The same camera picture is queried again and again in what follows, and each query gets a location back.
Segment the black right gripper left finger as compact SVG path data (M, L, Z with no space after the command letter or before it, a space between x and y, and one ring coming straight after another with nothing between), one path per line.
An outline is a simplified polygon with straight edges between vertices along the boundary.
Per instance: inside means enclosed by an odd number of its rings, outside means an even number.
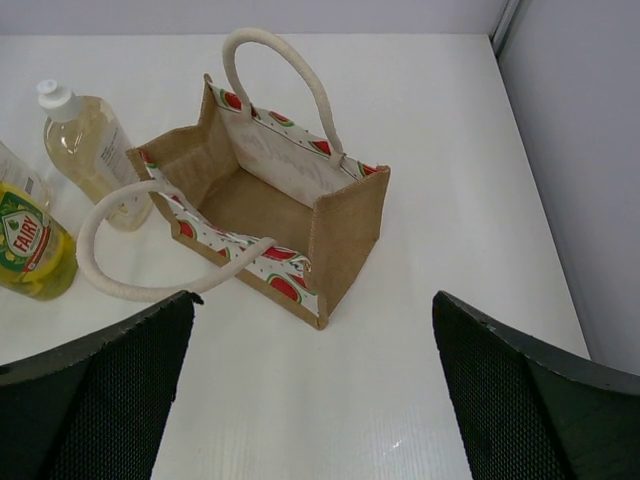
M2 365L2 478L150 478L202 302L180 291Z

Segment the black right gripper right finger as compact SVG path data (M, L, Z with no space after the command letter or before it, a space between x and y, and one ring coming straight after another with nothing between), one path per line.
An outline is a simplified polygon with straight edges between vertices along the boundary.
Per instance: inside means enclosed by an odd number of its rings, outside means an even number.
M636 479L639 378L440 291L432 325L475 479Z

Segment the yellow dish soap red cap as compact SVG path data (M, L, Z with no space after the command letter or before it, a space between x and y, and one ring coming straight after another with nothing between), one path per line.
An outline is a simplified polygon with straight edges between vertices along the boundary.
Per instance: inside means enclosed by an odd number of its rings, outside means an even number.
M17 187L1 184L1 286L38 301L65 293L77 273L76 243Z

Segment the amber bottle white cap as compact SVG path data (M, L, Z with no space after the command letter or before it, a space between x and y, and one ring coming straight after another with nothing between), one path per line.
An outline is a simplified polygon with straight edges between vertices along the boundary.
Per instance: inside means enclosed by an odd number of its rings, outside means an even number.
M77 95L53 79L39 82L37 93L47 115L48 156L92 203L139 181L127 156L132 144L106 100Z
M50 208L51 191L48 184L3 142L0 143L0 162L2 182L21 189L45 210Z

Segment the jute watermelon canvas bag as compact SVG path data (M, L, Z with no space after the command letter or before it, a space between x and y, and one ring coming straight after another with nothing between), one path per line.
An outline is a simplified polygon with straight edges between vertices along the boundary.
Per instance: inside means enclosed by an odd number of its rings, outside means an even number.
M237 49L248 43L272 49L300 75L322 135L251 103L235 62ZM321 81L283 38L258 28L235 30L222 59L228 87L206 81L195 125L129 151L139 181L91 210L77 238L78 266L92 286L116 298L156 302L169 296L168 287L109 277L95 258L107 213L125 200L150 196L172 237L214 265L187 290L203 293L235 277L324 329L379 238L391 170L346 154Z

